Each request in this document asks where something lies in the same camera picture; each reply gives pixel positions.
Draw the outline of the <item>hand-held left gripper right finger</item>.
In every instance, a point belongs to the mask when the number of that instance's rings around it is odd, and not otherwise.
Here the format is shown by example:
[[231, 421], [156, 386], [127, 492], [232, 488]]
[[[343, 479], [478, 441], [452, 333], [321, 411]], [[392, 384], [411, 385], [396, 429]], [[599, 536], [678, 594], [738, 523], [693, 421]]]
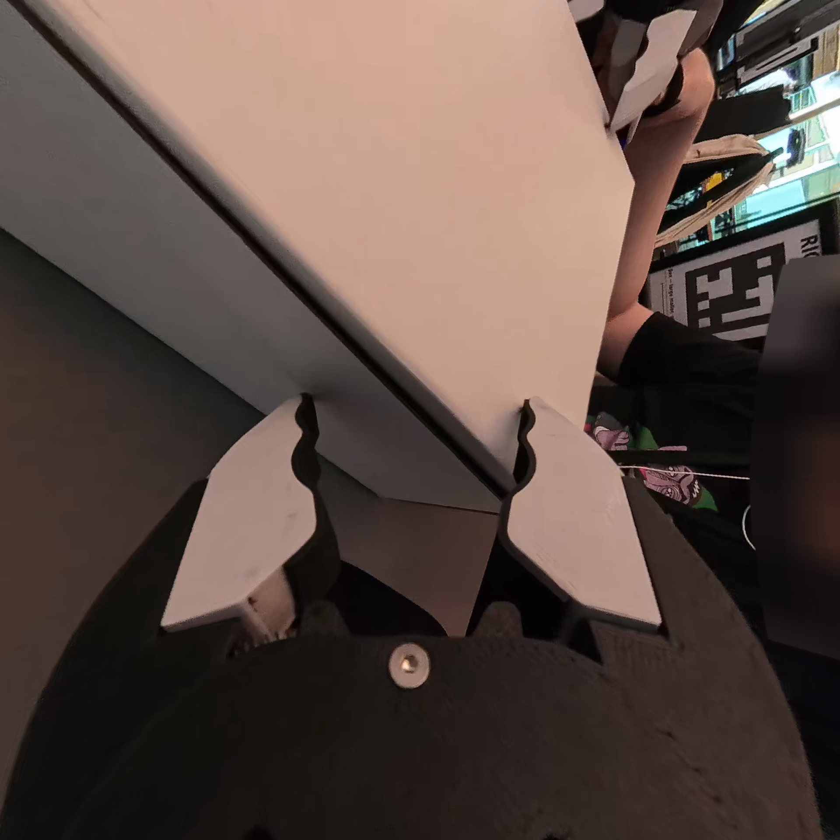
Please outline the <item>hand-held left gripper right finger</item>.
[[618, 466], [536, 396], [521, 410], [518, 443], [499, 539], [564, 603], [560, 633], [596, 620], [656, 634], [663, 619]]

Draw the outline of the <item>person's right forearm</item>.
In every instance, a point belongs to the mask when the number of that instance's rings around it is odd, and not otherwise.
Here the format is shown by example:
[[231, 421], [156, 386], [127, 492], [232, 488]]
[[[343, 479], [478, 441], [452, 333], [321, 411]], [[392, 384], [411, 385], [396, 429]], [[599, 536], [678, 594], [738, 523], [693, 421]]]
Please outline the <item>person's right forearm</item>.
[[715, 79], [702, 49], [693, 49], [680, 65], [684, 81], [676, 104], [641, 119], [625, 150], [634, 178], [633, 201], [596, 363], [598, 374], [612, 381], [636, 333], [653, 315], [638, 298], [677, 175], [715, 97]]

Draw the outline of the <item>person's black printed shirt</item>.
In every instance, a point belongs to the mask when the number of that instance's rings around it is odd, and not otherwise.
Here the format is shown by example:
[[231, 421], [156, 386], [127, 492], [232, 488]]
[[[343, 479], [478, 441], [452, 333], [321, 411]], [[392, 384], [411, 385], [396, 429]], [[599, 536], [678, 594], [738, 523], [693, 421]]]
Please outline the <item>person's black printed shirt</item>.
[[615, 380], [595, 385], [584, 430], [608, 452], [662, 450], [685, 464], [630, 469], [765, 643], [754, 549], [744, 536], [760, 355], [653, 313]]

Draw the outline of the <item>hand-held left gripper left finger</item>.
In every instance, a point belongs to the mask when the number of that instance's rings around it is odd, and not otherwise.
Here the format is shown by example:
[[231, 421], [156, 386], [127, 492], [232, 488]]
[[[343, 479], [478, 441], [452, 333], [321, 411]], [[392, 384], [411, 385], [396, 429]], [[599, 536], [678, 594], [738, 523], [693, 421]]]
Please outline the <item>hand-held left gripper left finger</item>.
[[338, 541], [319, 490], [312, 397], [282, 403], [212, 469], [161, 626], [239, 620], [256, 644], [293, 633], [339, 578]]

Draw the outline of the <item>white cardboard box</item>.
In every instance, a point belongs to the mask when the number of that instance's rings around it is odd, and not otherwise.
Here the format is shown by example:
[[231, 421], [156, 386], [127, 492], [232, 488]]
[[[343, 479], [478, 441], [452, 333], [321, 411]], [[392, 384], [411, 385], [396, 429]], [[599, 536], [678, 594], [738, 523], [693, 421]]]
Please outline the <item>white cardboard box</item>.
[[2, 2], [2, 228], [382, 515], [581, 428], [633, 180], [565, 2]]

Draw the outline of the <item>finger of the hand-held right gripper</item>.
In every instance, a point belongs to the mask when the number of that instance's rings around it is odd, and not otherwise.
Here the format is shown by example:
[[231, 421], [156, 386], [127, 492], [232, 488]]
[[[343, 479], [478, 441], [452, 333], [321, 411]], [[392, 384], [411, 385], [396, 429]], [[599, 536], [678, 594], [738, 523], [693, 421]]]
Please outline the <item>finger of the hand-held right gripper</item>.
[[696, 15], [695, 9], [673, 9], [650, 21], [643, 56], [647, 81], [635, 95], [627, 88], [618, 107], [609, 108], [609, 130], [637, 125], [644, 110], [667, 88]]
[[650, 17], [623, 17], [604, 11], [594, 48], [594, 74], [607, 109], [616, 109], [627, 88], [635, 95], [647, 81], [643, 56]]

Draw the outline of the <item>black white marker sign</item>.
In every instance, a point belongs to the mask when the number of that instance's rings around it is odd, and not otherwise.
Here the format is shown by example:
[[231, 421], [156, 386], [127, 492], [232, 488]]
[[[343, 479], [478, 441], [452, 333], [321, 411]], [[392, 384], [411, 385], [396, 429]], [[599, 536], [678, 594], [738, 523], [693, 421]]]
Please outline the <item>black white marker sign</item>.
[[761, 351], [782, 269], [838, 254], [838, 201], [654, 262], [641, 302], [667, 318]]

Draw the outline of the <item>beige cloth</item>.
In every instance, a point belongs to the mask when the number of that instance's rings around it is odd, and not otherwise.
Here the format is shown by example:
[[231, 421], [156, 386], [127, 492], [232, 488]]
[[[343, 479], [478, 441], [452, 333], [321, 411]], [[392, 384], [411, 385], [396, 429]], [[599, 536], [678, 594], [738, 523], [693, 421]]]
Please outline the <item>beige cloth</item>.
[[765, 186], [784, 148], [767, 150], [754, 138], [730, 134], [694, 143], [682, 164], [654, 243], [661, 249], [704, 228]]

